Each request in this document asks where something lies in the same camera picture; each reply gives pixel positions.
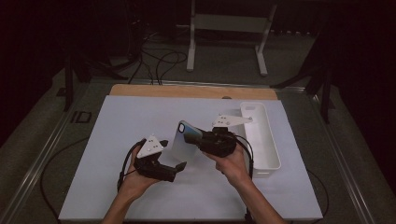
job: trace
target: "floor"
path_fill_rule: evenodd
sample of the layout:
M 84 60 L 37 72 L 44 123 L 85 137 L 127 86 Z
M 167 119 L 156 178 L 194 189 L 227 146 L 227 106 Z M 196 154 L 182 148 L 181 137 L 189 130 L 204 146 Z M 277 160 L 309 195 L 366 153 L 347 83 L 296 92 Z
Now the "floor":
M 139 65 L 135 63 L 120 74 L 134 76 L 131 83 L 268 88 L 295 76 L 315 41 L 311 36 L 270 34 L 264 48 L 269 75 L 261 77 L 253 50 L 260 40 L 257 36 L 213 32 L 201 32 L 198 36 L 191 73 L 186 71 L 183 61 L 188 51 L 188 34 L 179 29 L 177 40 L 151 34 L 143 46 L 144 63 L 140 69 L 134 74 Z M 179 53 L 168 55 L 159 63 L 158 59 L 172 51 Z M 112 60 L 121 63 L 123 59 Z M 42 192 L 46 193 L 53 212 L 59 213 L 104 98 L 112 85 L 129 81 L 117 81 L 97 71 L 92 73 L 91 83 L 76 82 L 75 103 L 68 113 L 63 112 L 64 98 L 56 96 L 64 86 L 64 71 L 56 75 L 52 88 L 2 146 L 1 223 L 57 222 Z M 395 195 L 379 172 L 336 87 L 332 87 L 330 124 L 325 124 L 318 114 L 317 98 L 304 94 L 306 82 L 303 79 L 276 93 L 288 113 L 324 214 L 318 223 L 396 223 Z M 75 111 L 90 112 L 92 119 L 86 123 L 72 122 Z

